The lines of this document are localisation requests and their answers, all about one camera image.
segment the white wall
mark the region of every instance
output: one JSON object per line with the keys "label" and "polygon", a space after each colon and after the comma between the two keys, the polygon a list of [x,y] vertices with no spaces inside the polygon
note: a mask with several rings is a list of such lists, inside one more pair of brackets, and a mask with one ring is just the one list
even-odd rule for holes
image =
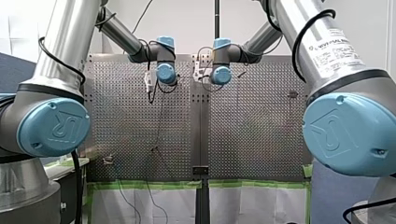
{"label": "white wall", "polygon": [[[37,62],[37,40],[45,36],[55,0],[0,0],[0,52]],[[91,52],[102,52],[96,32]]]}
{"label": "white wall", "polygon": [[[132,31],[149,0],[110,0],[108,8]],[[266,22],[259,2],[251,0],[220,1],[220,36],[243,44]],[[154,0],[135,35],[152,40],[160,35],[175,39],[177,53],[194,53],[200,47],[212,46],[214,32],[213,0]],[[105,52],[122,53],[116,45]],[[289,54],[286,42],[274,54]]]}
{"label": "white wall", "polygon": [[[120,20],[133,30],[148,1],[110,0],[108,8],[117,12]],[[388,70],[391,2],[392,0],[327,0],[325,4],[337,11],[336,20],[366,64]],[[220,1],[220,35],[230,37],[235,43],[243,44],[266,21],[258,1]],[[212,46],[214,1],[154,0],[135,35],[146,40],[155,39],[159,35],[170,35],[176,41],[177,53],[194,53],[200,47]],[[122,53],[120,48],[114,44],[109,45],[109,42],[111,41],[104,37],[105,52]],[[290,55],[289,46],[283,41],[272,54]]]}
{"label": "white wall", "polygon": [[[149,0],[109,0],[108,8],[132,31]],[[36,62],[37,39],[45,35],[55,0],[0,0],[0,52]],[[357,52],[373,67],[393,71],[396,77],[396,11],[392,0],[327,0],[337,11],[336,20]],[[243,44],[266,22],[258,1],[221,0],[220,35]],[[212,46],[214,39],[213,0],[153,0],[135,35],[146,40],[170,35],[177,53],[194,53]],[[91,52],[122,53],[111,40],[95,31]],[[273,55],[289,55],[285,41]]]}

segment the wire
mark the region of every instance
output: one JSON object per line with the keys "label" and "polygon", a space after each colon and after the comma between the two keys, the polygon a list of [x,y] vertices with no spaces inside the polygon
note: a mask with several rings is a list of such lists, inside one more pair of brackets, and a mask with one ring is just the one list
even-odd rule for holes
{"label": "wire", "polygon": [[145,43],[145,47],[146,47],[145,48],[145,56],[146,56],[146,59],[148,60],[148,71],[149,71],[149,68],[151,66],[151,48],[149,47],[149,43],[146,40],[139,39],[139,41]]}
{"label": "wire", "polygon": [[270,22],[271,26],[274,29],[278,30],[279,32],[282,32],[282,30],[280,30],[280,28],[274,24],[274,22],[273,22],[273,20],[271,18],[270,0],[266,1],[266,7],[267,7],[267,19],[268,19],[268,22]]}
{"label": "wire", "polygon": [[213,62],[213,60],[210,60],[210,62],[207,64],[207,66],[206,66],[205,69],[204,69],[204,75],[203,75],[202,77],[200,77],[200,79],[201,79],[201,84],[202,84],[202,87],[204,88],[204,90],[209,91],[209,92],[216,92],[216,91],[221,90],[221,89],[224,87],[224,85],[222,85],[222,86],[220,86],[219,88],[217,88],[217,89],[215,89],[215,90],[212,91],[212,90],[207,89],[207,88],[205,87],[205,84],[204,84],[204,78],[205,78],[205,77],[210,77],[209,75],[206,75],[206,76],[205,76],[205,72],[206,72],[206,69],[209,67],[209,65],[210,65],[212,62]]}
{"label": "wire", "polygon": [[158,86],[158,79],[155,82],[155,87],[154,87],[154,92],[152,93],[152,98],[151,98],[151,94],[150,92],[148,92],[148,102],[152,105],[152,103],[154,103],[155,100],[155,92],[157,92],[157,86]]}
{"label": "wire", "polygon": [[139,26],[140,22],[142,21],[143,17],[145,16],[146,12],[148,11],[149,5],[151,5],[152,1],[153,0],[150,0],[148,2],[148,4],[146,5],[145,10],[143,11],[142,15],[140,16],[139,20],[137,21],[136,25],[134,26],[134,30],[132,31],[132,34],[134,34],[134,32],[136,31],[137,27]]}
{"label": "wire", "polygon": [[325,9],[323,11],[321,11],[318,15],[316,15],[315,17],[311,18],[304,26],[304,28],[301,30],[301,32],[297,35],[295,41],[294,41],[294,46],[293,46],[293,50],[292,50],[292,54],[291,54],[291,60],[292,60],[292,64],[293,64],[293,69],[294,72],[297,74],[297,76],[300,78],[300,80],[302,80],[303,82],[305,82],[305,78],[303,77],[303,75],[301,74],[301,72],[298,69],[297,66],[297,52],[300,48],[301,42],[303,40],[303,37],[306,33],[306,31],[309,30],[309,28],[311,28],[311,26],[313,24],[315,24],[316,21],[328,17],[328,16],[332,16],[333,18],[335,18],[335,11],[333,9]]}
{"label": "wire", "polygon": [[39,47],[44,51],[44,53],[46,53],[47,56],[49,56],[53,61],[55,61],[55,62],[57,62],[57,63],[63,65],[64,67],[70,69],[71,71],[73,71],[74,73],[76,73],[77,75],[79,75],[79,76],[81,77],[81,86],[82,86],[82,85],[85,83],[85,80],[86,80],[84,74],[82,74],[82,73],[81,73],[80,71],[78,71],[76,68],[74,68],[74,67],[72,67],[72,66],[70,66],[70,65],[68,65],[68,64],[66,64],[66,63],[64,63],[64,62],[62,62],[60,59],[58,59],[58,58],[55,57],[53,54],[51,54],[51,53],[47,50],[46,46],[45,46],[44,43],[43,43],[44,39],[45,39],[44,36],[42,36],[42,37],[40,37],[40,38],[38,39],[38,46],[39,46]]}
{"label": "wire", "polygon": [[158,82],[158,79],[157,79],[157,85],[158,85],[158,89],[160,89],[160,91],[161,91],[162,93],[164,93],[164,94],[172,93],[172,92],[174,92],[174,91],[176,90],[176,88],[177,88],[177,83],[176,83],[175,87],[174,87],[172,90],[170,90],[170,91],[164,91],[163,88],[161,87],[160,83]]}
{"label": "wire", "polygon": [[[165,93],[163,94],[163,99],[162,99],[162,101],[161,101],[161,110],[160,110],[160,116],[159,116],[159,118],[158,118],[157,135],[156,135],[156,138],[155,138],[154,147],[150,150],[150,155],[153,155],[152,152],[153,152],[154,150],[157,150],[157,151],[159,152],[159,155],[160,155],[160,157],[161,157],[161,159],[162,159],[162,162],[163,162],[165,168],[167,169],[167,171],[169,172],[169,174],[171,174],[171,173],[170,173],[170,170],[168,169],[168,166],[166,165],[165,160],[163,159],[163,156],[162,156],[162,154],[161,154],[161,152],[160,152],[160,150],[159,150],[159,147],[158,147],[158,144],[159,144],[159,142],[160,142],[161,121],[162,121],[162,118],[163,118],[163,102],[164,102],[164,99],[165,99]],[[166,210],[165,210],[164,208],[160,207],[158,204],[156,204],[155,201],[154,201],[154,197],[152,196],[151,188],[149,187],[149,174],[148,174],[148,170],[149,170],[149,161],[146,162],[146,185],[147,185],[147,187],[148,187],[148,193],[149,193],[149,196],[150,196],[150,198],[151,198],[151,201],[152,201],[153,205],[154,205],[155,207],[159,208],[160,210],[162,210],[163,213],[165,214],[165,218],[166,218],[166,222],[165,222],[165,223],[168,224],[168,221],[169,221],[168,218],[169,218],[169,217],[168,217],[168,214],[167,214]]]}
{"label": "wire", "polygon": [[102,31],[103,25],[105,25],[105,23],[107,23],[108,21],[110,21],[111,19],[113,19],[117,13],[113,13],[111,14],[107,19],[106,19],[106,9],[104,7],[102,7],[102,15],[103,15],[103,20],[99,21],[95,24],[95,26],[99,29],[99,32]]}
{"label": "wire", "polygon": [[201,47],[201,48],[198,50],[198,53],[197,53],[197,60],[198,60],[199,63],[201,63],[201,61],[200,61],[200,53],[201,53],[201,51],[202,51],[203,49],[211,49],[211,50],[213,50],[213,49],[210,48],[210,47]]}
{"label": "wire", "polygon": [[130,202],[128,202],[128,200],[126,199],[126,197],[125,197],[125,195],[124,195],[124,193],[123,193],[123,191],[122,191],[122,188],[121,188],[121,182],[120,182],[120,180],[119,180],[118,178],[117,178],[117,182],[118,182],[118,184],[119,184],[120,194],[121,194],[122,198],[124,199],[124,201],[125,201],[126,203],[128,203],[129,206],[131,206],[131,207],[136,211],[137,215],[139,216],[139,224],[141,224],[141,223],[142,223],[142,216],[140,215],[139,210],[137,210],[136,207],[133,206],[133,205],[132,205]]}
{"label": "wire", "polygon": [[78,155],[76,151],[72,151],[72,158],[76,172],[76,187],[77,187],[77,206],[76,206],[76,220],[75,224],[81,223],[81,214],[82,214],[82,175],[79,167]]}
{"label": "wire", "polygon": [[162,208],[161,206],[159,206],[158,204],[155,203],[154,197],[152,197],[152,193],[151,193],[151,189],[150,189],[150,187],[149,187],[149,182],[148,182],[148,181],[146,181],[146,185],[148,186],[148,193],[149,193],[149,197],[151,198],[152,204],[153,204],[155,207],[157,207],[157,208],[163,210],[163,213],[165,214],[165,218],[166,218],[165,224],[168,224],[168,221],[169,221],[169,220],[168,220],[168,219],[169,219],[168,214],[166,213],[166,211],[165,211],[164,208]]}
{"label": "wire", "polygon": [[387,205],[387,204],[391,204],[391,203],[396,203],[396,198],[391,198],[391,199],[387,199],[387,200],[384,200],[384,201],[379,201],[379,202],[376,202],[376,203],[367,203],[367,204],[364,204],[364,205],[359,205],[359,206],[356,206],[356,207],[348,208],[343,213],[344,221],[346,223],[348,223],[348,224],[352,224],[352,222],[349,221],[349,219],[347,218],[347,215],[349,213],[352,213],[352,212],[355,212],[355,211],[358,211],[358,210],[361,210],[361,209],[365,209],[365,208],[379,207],[379,206],[383,206],[383,205]]}
{"label": "wire", "polygon": [[268,50],[267,52],[264,52],[262,55],[272,53],[274,50],[277,49],[277,47],[279,47],[279,45],[280,45],[280,43],[282,42],[282,40],[283,40],[283,35],[279,38],[279,41],[277,42],[277,44],[274,46],[273,49],[270,49],[270,50]]}

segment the logo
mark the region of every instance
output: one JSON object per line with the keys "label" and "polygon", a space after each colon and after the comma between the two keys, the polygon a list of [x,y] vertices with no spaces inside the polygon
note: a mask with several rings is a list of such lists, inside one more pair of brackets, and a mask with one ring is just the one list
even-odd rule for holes
{"label": "logo", "polygon": [[58,111],[55,115],[57,123],[52,129],[50,141],[74,143],[77,140],[78,129],[82,121],[82,117]]}
{"label": "logo", "polygon": [[309,127],[328,158],[356,147],[337,109],[315,120]]}

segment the pegboard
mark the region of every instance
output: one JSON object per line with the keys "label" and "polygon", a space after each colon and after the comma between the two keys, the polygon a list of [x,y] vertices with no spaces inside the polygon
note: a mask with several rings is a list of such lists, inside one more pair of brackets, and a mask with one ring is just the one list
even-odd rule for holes
{"label": "pegboard", "polygon": [[306,96],[290,57],[236,63],[232,71],[246,73],[212,95],[210,178],[303,180],[302,164],[311,161],[302,134]]}
{"label": "pegboard", "polygon": [[[232,64],[232,82],[214,93],[194,81],[193,67],[190,55],[177,55],[176,91],[164,98],[157,91],[151,105],[145,63],[130,63],[126,55],[90,57],[84,90],[92,115],[85,143],[90,180],[191,180],[196,165],[208,165],[210,178],[303,180],[302,165],[311,161],[301,129],[304,83],[290,57]],[[110,155],[113,164],[105,164]]]}
{"label": "pegboard", "polygon": [[[88,144],[94,150],[91,156],[87,152],[95,157],[92,181],[191,178],[191,63],[176,64],[180,74],[176,90],[172,94],[157,90],[152,105],[143,79],[146,69],[146,63],[130,63],[126,55],[90,58],[86,97],[91,99],[86,103],[92,114]],[[110,155],[113,164],[105,164],[103,158]]]}

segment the robotic arm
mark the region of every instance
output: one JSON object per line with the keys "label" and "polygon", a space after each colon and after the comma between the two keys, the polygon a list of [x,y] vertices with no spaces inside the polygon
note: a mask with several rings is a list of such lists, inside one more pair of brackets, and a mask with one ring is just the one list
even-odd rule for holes
{"label": "robotic arm", "polygon": [[[157,61],[156,75],[176,85],[174,39],[161,36],[143,45],[101,0],[58,1],[45,46],[60,61],[79,71],[95,25],[128,53],[133,63]],[[42,53],[33,77],[20,84],[14,103],[3,108],[0,148],[3,154],[56,157],[78,147],[90,128],[80,87],[85,77]]]}
{"label": "robotic arm", "polygon": [[[173,38],[161,36],[143,45],[106,3],[56,1],[33,77],[19,85],[15,96],[0,95],[0,219],[6,223],[61,222],[60,186],[48,180],[37,158],[73,152],[88,134],[90,116],[80,89],[95,26],[131,62],[157,61],[158,80],[177,84]],[[50,216],[30,216],[43,211]]]}
{"label": "robotic arm", "polygon": [[[267,1],[309,88],[303,133],[311,153],[344,175],[396,173],[396,86],[388,73],[363,63],[320,0]],[[216,39],[212,83],[231,80],[230,63],[258,62],[281,33],[266,23],[243,47]]]}

